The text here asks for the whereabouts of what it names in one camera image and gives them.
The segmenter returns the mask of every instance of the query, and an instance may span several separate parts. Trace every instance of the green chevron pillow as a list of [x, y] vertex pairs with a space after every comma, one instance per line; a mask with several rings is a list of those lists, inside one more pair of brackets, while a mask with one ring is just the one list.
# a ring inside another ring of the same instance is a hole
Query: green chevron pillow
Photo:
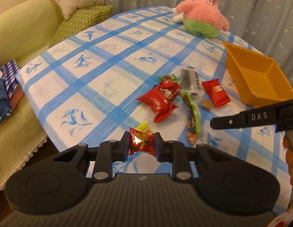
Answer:
[[57, 43], [75, 35], [85, 29], [105, 21], [113, 6], [92, 6], [86, 9], [79, 9], [70, 19], [64, 19], [58, 27], [49, 48]]

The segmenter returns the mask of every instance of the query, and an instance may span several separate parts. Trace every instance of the orange tray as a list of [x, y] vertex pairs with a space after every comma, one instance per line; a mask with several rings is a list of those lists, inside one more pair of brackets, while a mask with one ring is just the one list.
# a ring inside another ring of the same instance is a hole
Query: orange tray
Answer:
[[225, 65], [242, 103], [258, 107], [293, 99], [293, 89], [274, 59], [255, 51], [223, 42]]

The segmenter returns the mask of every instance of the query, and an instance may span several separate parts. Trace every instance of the red candy wrapper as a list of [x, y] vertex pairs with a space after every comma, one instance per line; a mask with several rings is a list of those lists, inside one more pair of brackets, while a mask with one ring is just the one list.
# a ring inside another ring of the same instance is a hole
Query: red candy wrapper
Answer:
[[155, 113], [155, 123], [165, 119], [175, 108], [177, 108], [176, 105], [165, 99], [156, 87], [151, 89], [145, 95], [138, 97], [137, 100], [150, 106]]
[[129, 132], [131, 134], [130, 155], [140, 151], [156, 157], [154, 149], [154, 134], [148, 135], [133, 128], [129, 128]]
[[225, 90], [219, 84], [218, 79], [202, 82], [202, 86], [205, 88], [215, 107], [223, 106], [231, 101]]
[[158, 90], [168, 101], [173, 101], [179, 95], [177, 89], [180, 89], [180, 85], [172, 80], [165, 80], [156, 85], [154, 89]]

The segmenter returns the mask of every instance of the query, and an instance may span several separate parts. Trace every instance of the pink starfish plush toy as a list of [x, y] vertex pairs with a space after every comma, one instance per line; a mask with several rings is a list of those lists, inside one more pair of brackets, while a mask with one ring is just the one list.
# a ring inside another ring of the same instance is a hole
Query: pink starfish plush toy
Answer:
[[183, 13], [186, 29], [205, 37], [216, 37], [220, 31], [229, 30], [228, 20], [218, 9], [219, 0], [185, 0], [176, 7], [177, 13]]

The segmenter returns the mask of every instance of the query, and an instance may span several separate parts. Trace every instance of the blue checkered cloth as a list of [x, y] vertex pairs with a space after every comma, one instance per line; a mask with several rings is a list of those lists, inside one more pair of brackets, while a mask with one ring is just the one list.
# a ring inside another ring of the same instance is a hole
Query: blue checkered cloth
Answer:
[[16, 60], [11, 60], [2, 66], [3, 79], [5, 81], [9, 99], [17, 88], [18, 81], [15, 76], [19, 70], [20, 67], [18, 66]]
[[[281, 194], [275, 211], [285, 211], [291, 194], [282, 148], [284, 134], [274, 126], [212, 130], [213, 117], [234, 115], [251, 107], [242, 104], [225, 67], [227, 41], [257, 51], [229, 32], [208, 39], [188, 33], [172, 22], [171, 8], [155, 6], [113, 16], [48, 49], [24, 66], [17, 75], [34, 112], [59, 151], [78, 143], [98, 146], [120, 139], [129, 127], [147, 121], [164, 140], [187, 139], [187, 110], [179, 106], [155, 124], [151, 109], [137, 97], [158, 84], [158, 76], [195, 67], [200, 81], [219, 79], [230, 103], [210, 112], [201, 111], [200, 142], [261, 167], [277, 177]], [[137, 152], [127, 162], [113, 164], [113, 172], [170, 173], [171, 164], [158, 163], [152, 155]]]

